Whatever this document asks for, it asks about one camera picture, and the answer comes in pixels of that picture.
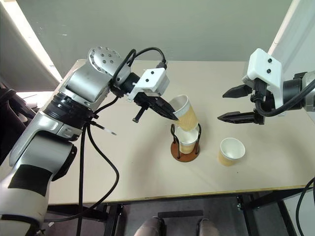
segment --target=cup rim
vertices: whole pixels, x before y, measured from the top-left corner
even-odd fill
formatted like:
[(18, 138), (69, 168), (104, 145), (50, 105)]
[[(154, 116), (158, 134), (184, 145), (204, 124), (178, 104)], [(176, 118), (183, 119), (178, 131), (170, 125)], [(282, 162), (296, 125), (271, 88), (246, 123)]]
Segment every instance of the cup rim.
[[(239, 144), (241, 144), (242, 149), (243, 149), (243, 152), (242, 152), (242, 155), (241, 155), (240, 157), (238, 157), (238, 158), (232, 158), (232, 157), (228, 157), (228, 156), (224, 153), (224, 151), (222, 150), (222, 143), (223, 143), (225, 140), (228, 140), (228, 139), (236, 140)], [(240, 140), (238, 140), (238, 139), (236, 139), (236, 138), (225, 138), (225, 139), (223, 139), (223, 140), (221, 141), (221, 143), (220, 143), (220, 152), (222, 153), (222, 155), (223, 155), (226, 159), (233, 161), (233, 160), (238, 160), (238, 159), (242, 158), (242, 157), (245, 155), (245, 153), (246, 153), (246, 148), (245, 148), (244, 144), (243, 144)]]
[(176, 112), (180, 111), (181, 109), (183, 109), (183, 108), (187, 105), (187, 103), (189, 102), (188, 96), (187, 96), (186, 94), (177, 95), (176, 97), (173, 97), (172, 100), (175, 100), (176, 98), (179, 98), (179, 97), (181, 97), (181, 96), (185, 96), (185, 97), (186, 97), (186, 102), (184, 103), (184, 105), (183, 105), (180, 109), (174, 111), (173, 113), (176, 113)]
[(190, 131), (185, 131), (185, 130), (183, 130), (180, 126), (177, 126), (177, 127), (175, 128), (175, 135), (176, 135), (176, 130), (179, 130), (179, 129), (181, 129), (181, 130), (184, 131), (184, 132), (196, 131), (195, 140), (194, 140), (193, 142), (191, 142), (191, 143), (182, 142), (182, 141), (180, 141), (179, 138), (177, 137), (177, 138), (178, 138), (178, 141), (179, 141), (182, 145), (184, 145), (184, 146), (190, 146), (190, 145), (193, 145), (193, 144), (195, 144), (195, 143), (197, 142), (197, 140), (198, 140), (198, 135), (199, 135), (198, 130), (192, 129), (192, 130), (190, 130)]

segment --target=shoe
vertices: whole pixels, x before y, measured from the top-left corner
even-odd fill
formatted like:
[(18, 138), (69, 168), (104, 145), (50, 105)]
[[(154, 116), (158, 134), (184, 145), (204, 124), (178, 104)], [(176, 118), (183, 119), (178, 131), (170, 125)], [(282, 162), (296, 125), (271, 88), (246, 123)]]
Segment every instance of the shoe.
[(134, 236), (162, 236), (165, 223), (158, 217), (146, 220), (137, 230)]
[(218, 229), (209, 219), (201, 219), (197, 224), (197, 236), (220, 236)]

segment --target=wall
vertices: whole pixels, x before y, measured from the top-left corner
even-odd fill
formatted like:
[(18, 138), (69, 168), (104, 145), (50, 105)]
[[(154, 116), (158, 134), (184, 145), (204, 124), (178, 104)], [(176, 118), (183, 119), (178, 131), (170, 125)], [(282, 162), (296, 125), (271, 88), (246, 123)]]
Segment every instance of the wall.
[(58, 81), (28, 46), (0, 3), (1, 82), (17, 91), (54, 90)]
[[(291, 0), (18, 0), (60, 74), (91, 47), (167, 60), (245, 61), (268, 50)], [(159, 59), (157, 53), (141, 59)]]
[[(285, 80), (294, 74), (315, 70), (315, 1), (295, 0), (294, 12), (270, 53), (283, 64)], [(309, 113), (315, 122), (315, 113)]]

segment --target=metal frame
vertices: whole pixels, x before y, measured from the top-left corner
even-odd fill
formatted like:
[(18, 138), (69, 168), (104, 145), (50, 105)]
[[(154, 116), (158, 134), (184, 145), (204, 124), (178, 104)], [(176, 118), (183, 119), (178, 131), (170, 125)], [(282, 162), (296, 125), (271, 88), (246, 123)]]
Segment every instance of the metal frame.
[(203, 210), (178, 210), (178, 211), (164, 211), (157, 213), (158, 218), (173, 218), (173, 217), (191, 217), (203, 216)]
[[(79, 206), (71, 205), (49, 205), (47, 212), (56, 215), (70, 216), (79, 213)], [(119, 216), (123, 213), (122, 204), (102, 204), (97, 209), (91, 210), (83, 216), (84, 219), (103, 221), (105, 225), (104, 236), (115, 236)]]
[[(198, 154), (199, 153), (199, 140), (200, 140), (200, 136), (201, 136), (201, 125), (198, 123), (198, 138), (197, 138), (197, 141), (195, 143), (195, 146), (193, 147), (193, 149), (195, 149), (196, 147), (196, 151), (195, 151), (195, 154)], [(180, 151), (179, 151), (179, 140), (177, 138), (177, 136), (175, 135), (175, 125), (174, 124), (171, 124), (171, 134), (173, 135), (173, 143), (177, 144), (177, 159), (180, 159), (181, 158), (181, 155), (180, 155)]]
[[(171, 201), (171, 200), (188, 200), (198, 198), (212, 198), (212, 197), (236, 197), (237, 207), (243, 211), (245, 223), (249, 236), (259, 236), (258, 227), (255, 221), (253, 210), (260, 208), (268, 204), (277, 203), (280, 213), (282, 215), (284, 224), (286, 226), (289, 236), (297, 236), (293, 223), (287, 212), (284, 198), (299, 194), (303, 191), (303, 188), (288, 189), (288, 190), (275, 190), (262, 197), (259, 196), (261, 192), (244, 192), (244, 193), (227, 193), (227, 194), (209, 194), (201, 196), (187, 196), (187, 197), (174, 197), (174, 198), (159, 198), (159, 199), (148, 199), (148, 200), (137, 200), (137, 201), (122, 201), (119, 203), (103, 204), (99, 208), (100, 210), (92, 210), (84, 218), (90, 220), (104, 221), (106, 222), (104, 236), (114, 236), (116, 232), (117, 223), (119, 216), (122, 215), (123, 205), (150, 202), (150, 201)], [(59, 215), (74, 215), (78, 213), (78, 205), (50, 205), (48, 206), (47, 212)], [(196, 211), (191, 212), (162, 212), (162, 213), (176, 213), (179, 217), (182, 214), (196, 214)]]

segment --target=white wall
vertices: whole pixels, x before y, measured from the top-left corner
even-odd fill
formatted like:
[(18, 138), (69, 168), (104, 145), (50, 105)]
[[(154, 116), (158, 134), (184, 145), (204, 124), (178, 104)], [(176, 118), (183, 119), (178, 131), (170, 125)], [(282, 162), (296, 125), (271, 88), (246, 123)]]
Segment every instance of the white wall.
[[(315, 0), (294, 0), (294, 12), (286, 20), (281, 37), (276, 37), (272, 53), (283, 64), (285, 80), (296, 73), (315, 70)], [(315, 113), (309, 113), (315, 122)]]
[(0, 3), (0, 82), (17, 91), (55, 90), (58, 81), (26, 43)]

